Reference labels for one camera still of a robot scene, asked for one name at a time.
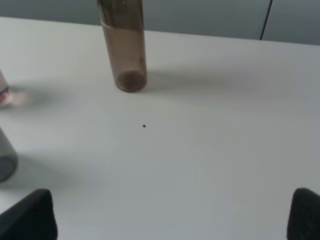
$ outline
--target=glass bottle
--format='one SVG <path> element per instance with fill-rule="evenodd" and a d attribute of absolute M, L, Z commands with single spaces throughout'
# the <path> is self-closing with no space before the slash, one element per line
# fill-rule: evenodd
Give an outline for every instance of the glass bottle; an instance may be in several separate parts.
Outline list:
<path fill-rule="evenodd" d="M 8 180 L 16 171 L 18 155 L 0 128 L 0 183 Z"/>
<path fill-rule="evenodd" d="M 0 107 L 4 104 L 8 95 L 9 95 L 9 87 L 5 80 L 4 75 L 0 70 Z"/>
<path fill-rule="evenodd" d="M 147 83 L 142 0 L 98 0 L 115 85 L 133 93 Z"/>

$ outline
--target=table surface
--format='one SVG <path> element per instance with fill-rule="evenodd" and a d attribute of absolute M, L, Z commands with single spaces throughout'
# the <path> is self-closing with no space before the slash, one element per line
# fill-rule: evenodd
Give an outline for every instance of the table surface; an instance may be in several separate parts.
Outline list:
<path fill-rule="evenodd" d="M 60 240 L 284 240 L 295 189 L 320 193 L 320 47 L 147 31 L 128 94 L 99 26 L 0 33 L 20 155 L 0 212 L 49 188 Z"/>

